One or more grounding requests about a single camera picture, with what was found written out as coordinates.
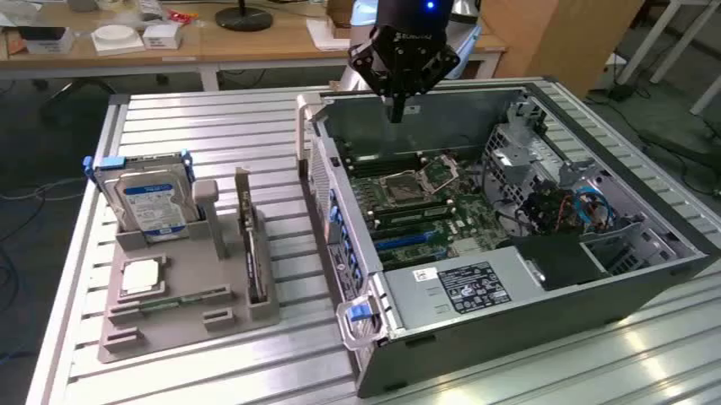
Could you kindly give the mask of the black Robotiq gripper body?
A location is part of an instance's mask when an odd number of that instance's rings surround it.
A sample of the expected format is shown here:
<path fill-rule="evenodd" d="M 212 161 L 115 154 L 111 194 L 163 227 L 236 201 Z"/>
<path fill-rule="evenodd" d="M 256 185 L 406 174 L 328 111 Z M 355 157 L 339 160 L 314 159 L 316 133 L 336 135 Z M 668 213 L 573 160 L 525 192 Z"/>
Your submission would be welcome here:
<path fill-rule="evenodd" d="M 381 1 L 371 40 L 393 77 L 397 98 L 398 49 L 447 44 L 451 1 Z"/>

